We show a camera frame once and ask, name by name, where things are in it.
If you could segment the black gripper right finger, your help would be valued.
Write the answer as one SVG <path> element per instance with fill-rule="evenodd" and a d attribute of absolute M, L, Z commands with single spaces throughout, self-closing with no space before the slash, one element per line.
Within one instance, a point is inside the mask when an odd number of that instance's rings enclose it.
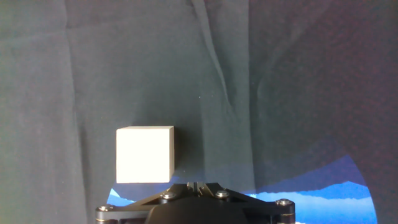
<path fill-rule="evenodd" d="M 218 183 L 198 183 L 198 196 L 208 198 L 222 212 L 241 214 L 248 222 L 295 223 L 295 203 L 287 198 L 266 202 L 222 187 Z"/>

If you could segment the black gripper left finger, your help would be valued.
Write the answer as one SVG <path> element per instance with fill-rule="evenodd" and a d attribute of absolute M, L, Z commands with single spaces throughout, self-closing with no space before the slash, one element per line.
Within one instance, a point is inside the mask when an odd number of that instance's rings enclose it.
<path fill-rule="evenodd" d="M 96 223 L 122 223 L 123 220 L 146 219 L 150 211 L 158 205 L 173 202 L 177 199 L 195 196 L 198 183 L 173 184 L 167 190 L 139 200 L 126 206 L 105 204 L 95 210 Z"/>

